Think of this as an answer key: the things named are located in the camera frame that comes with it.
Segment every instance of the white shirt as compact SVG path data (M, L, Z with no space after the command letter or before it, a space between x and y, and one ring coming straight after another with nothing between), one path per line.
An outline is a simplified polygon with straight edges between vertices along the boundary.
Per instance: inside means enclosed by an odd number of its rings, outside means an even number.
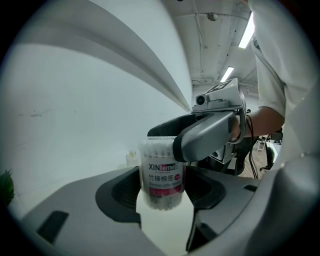
M320 65L300 25L274 0L249 0L253 11L259 108L269 107L285 118L283 141L274 169L303 153L288 122L295 107L320 84Z

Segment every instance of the green plant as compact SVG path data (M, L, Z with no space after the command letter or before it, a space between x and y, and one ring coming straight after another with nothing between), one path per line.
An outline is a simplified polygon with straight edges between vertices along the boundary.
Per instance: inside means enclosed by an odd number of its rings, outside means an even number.
M11 169L5 170L4 174L0 175L0 198L4 204L8 206L11 200L15 197L14 181L11 178Z

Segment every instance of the product label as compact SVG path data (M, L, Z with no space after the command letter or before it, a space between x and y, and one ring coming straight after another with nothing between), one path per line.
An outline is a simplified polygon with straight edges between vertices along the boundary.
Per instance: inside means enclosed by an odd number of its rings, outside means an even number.
M174 158L145 158L145 191L153 196L171 196L184 190L184 164Z

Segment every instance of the cotton swab container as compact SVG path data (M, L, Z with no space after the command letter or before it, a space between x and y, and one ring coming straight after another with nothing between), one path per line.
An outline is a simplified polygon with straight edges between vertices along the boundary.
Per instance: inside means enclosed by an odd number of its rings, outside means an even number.
M181 203L185 191L186 164L175 160L174 139L174 136L148 137L139 145L142 197L153 209L173 209Z

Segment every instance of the ceiling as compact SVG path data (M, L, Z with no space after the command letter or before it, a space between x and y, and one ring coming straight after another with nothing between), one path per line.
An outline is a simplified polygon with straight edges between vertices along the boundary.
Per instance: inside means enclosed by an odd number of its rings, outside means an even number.
M163 2L180 33L193 85L220 81L231 66L234 70L229 78L237 77L244 92L258 95L256 60L251 44L246 49L238 47L250 16L246 3L241 0ZM207 13L211 12L217 14L217 20L208 19Z

